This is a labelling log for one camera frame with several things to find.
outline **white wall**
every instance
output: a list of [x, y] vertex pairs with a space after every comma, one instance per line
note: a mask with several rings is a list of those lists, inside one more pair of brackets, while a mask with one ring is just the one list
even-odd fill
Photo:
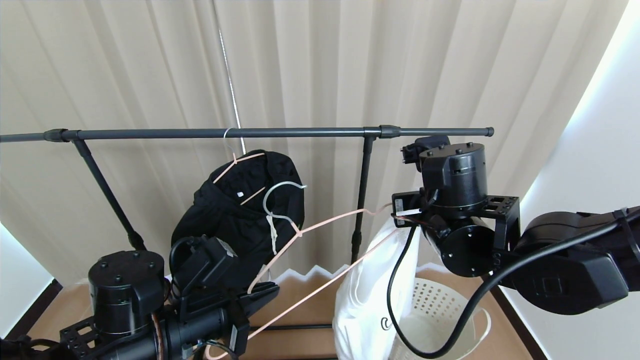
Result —
[[[631, 0], [605, 58], [522, 203], [522, 225], [550, 211], [604, 213], [640, 205], [640, 1]], [[548, 356], [640, 358], [640, 294], [577, 316], [508, 296]]]
[[0, 337], [5, 337], [53, 276], [0, 224]]

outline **perforated basket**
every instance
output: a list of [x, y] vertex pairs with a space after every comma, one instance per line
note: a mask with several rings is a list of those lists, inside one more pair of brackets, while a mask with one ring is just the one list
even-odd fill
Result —
[[[467, 298], [448, 286], [435, 281], [416, 279], [413, 288], [411, 313], [399, 322], [400, 329], [414, 347], [421, 351], [433, 352], [444, 345], [453, 330]], [[476, 336], [474, 318], [483, 313], [486, 316], [486, 328]], [[457, 360], [469, 355], [491, 329], [491, 317], [485, 309], [477, 307], [467, 322], [460, 338], [453, 348], [439, 359]], [[409, 350], [396, 335], [390, 360], [421, 359]]]

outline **curtain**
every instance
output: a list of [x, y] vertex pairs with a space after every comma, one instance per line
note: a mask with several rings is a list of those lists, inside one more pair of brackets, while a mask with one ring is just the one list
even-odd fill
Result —
[[[451, 140], [485, 144], [490, 192], [523, 196], [627, 1], [3, 1], [0, 131], [493, 126], [491, 138]], [[411, 142], [375, 141], [366, 208], [419, 186], [399, 155]], [[355, 209], [361, 138], [244, 144], [293, 159], [306, 225]], [[165, 257], [193, 192], [230, 159], [221, 140], [88, 145]], [[128, 248], [72, 145], [3, 144], [0, 161], [0, 220], [63, 284]], [[365, 215], [363, 247], [384, 218]], [[276, 272], [347, 263], [354, 223], [305, 234]]]

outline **black metal rod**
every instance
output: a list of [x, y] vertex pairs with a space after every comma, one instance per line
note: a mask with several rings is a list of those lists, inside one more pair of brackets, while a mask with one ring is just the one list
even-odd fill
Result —
[[[251, 331], [256, 331], [259, 329], [259, 326], [252, 326]], [[275, 330], [309, 330], [309, 329], [332, 329], [332, 325], [330, 323], [310, 323], [305, 325], [272, 325], [266, 327], [265, 331], [275, 331]]]
[[[0, 135], [0, 142], [109, 140], [109, 139], [185, 139], [222, 138], [227, 129], [121, 129], [121, 130], [52, 130], [45, 133]], [[284, 127], [262, 129], [229, 129], [228, 138], [302, 138], [302, 137], [371, 137], [397, 136], [491, 136], [492, 127], [471, 129], [402, 129], [397, 126], [380, 127]]]
[[[362, 167], [360, 168], [360, 187], [358, 188], [358, 209], [364, 208], [364, 200], [367, 196], [367, 182], [369, 180], [369, 165], [371, 164], [371, 151], [375, 138], [365, 138], [362, 147]], [[362, 243], [362, 215], [356, 214], [356, 227], [351, 236], [351, 263], [355, 263]]]
[[131, 243], [131, 246], [133, 246], [133, 248], [136, 250], [146, 250], [147, 248], [142, 241], [142, 237], [133, 229], [133, 226], [129, 222], [127, 215], [125, 215], [124, 210], [120, 207], [120, 204], [118, 203], [115, 195], [113, 195], [109, 184], [102, 175], [102, 172], [100, 171], [98, 164], [95, 162], [95, 159], [91, 155], [89, 146], [87, 146], [84, 140], [74, 140], [73, 143], [76, 146], [76, 149], [78, 150], [80, 156], [82, 156], [82, 158], [84, 159], [84, 162], [89, 168], [89, 171], [91, 171], [93, 178], [98, 183], [100, 190], [102, 190], [102, 193], [107, 198], [109, 205], [111, 205], [111, 209], [113, 209], [113, 212], [116, 213], [118, 220], [127, 231], [127, 236], [129, 237], [129, 243]]

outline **brown floor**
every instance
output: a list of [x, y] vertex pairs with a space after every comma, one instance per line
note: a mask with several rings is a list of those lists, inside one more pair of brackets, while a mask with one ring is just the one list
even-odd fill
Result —
[[[480, 279], [457, 277], [434, 270], [425, 270], [419, 273], [418, 276], [445, 284], [466, 297], [471, 296], [481, 282]], [[252, 325], [264, 324], [325, 281], [326, 278], [322, 275], [315, 275], [304, 282], [294, 278], [286, 279], [280, 285], [281, 289], [278, 298], [250, 319]], [[283, 317], [275, 325], [331, 323], [335, 292], [339, 283], [340, 281], [337, 281], [317, 294]], [[531, 359], [527, 349], [520, 341], [495, 299], [488, 294], [480, 302], [480, 306], [487, 309], [491, 314], [492, 329], [486, 339], [465, 359]], [[33, 326], [29, 335], [32, 338], [58, 340], [58, 331], [60, 329], [90, 315], [91, 307], [87, 285], [81, 284], [65, 288]], [[242, 359], [284, 360], [331, 356], [335, 356], [333, 332], [331, 329], [319, 329], [263, 332], [256, 336], [255, 339], [250, 340], [247, 353], [242, 356]]]

